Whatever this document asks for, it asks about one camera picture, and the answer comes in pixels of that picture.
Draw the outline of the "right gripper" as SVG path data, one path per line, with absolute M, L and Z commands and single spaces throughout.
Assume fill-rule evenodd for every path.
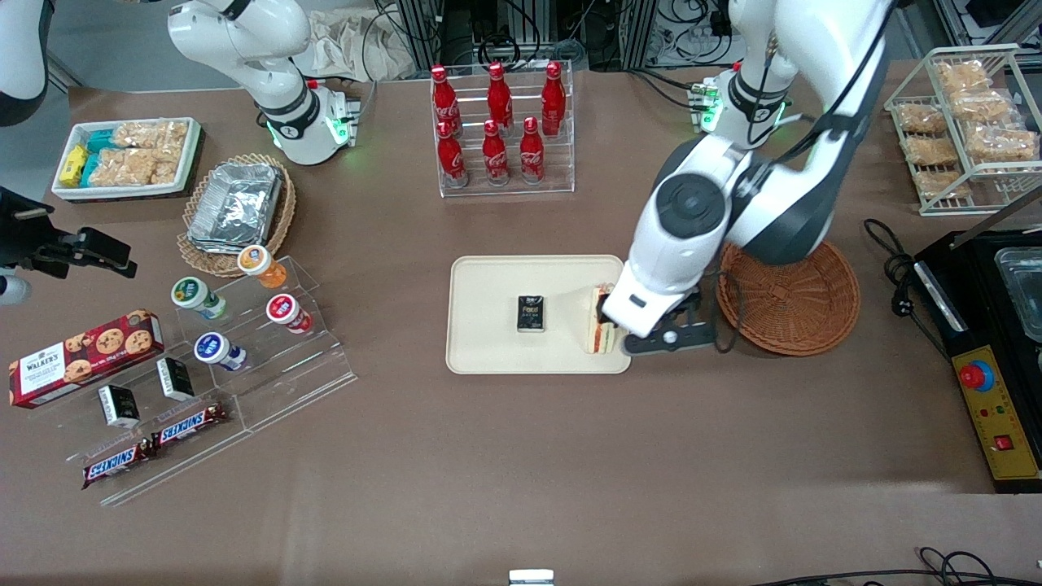
M 134 278 L 138 265 L 130 245 L 97 229 L 77 234 L 75 255 L 71 234 L 57 230 L 50 221 L 51 205 L 1 189 L 1 266 L 45 274 L 67 274 L 71 266 L 109 270 L 123 278 Z

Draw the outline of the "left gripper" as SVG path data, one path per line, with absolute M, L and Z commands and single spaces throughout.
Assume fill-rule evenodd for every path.
M 655 329 L 659 320 L 674 310 L 696 288 L 658 293 L 637 279 L 632 271 L 622 271 L 614 286 L 597 288 L 597 324 L 621 327 L 640 339 Z

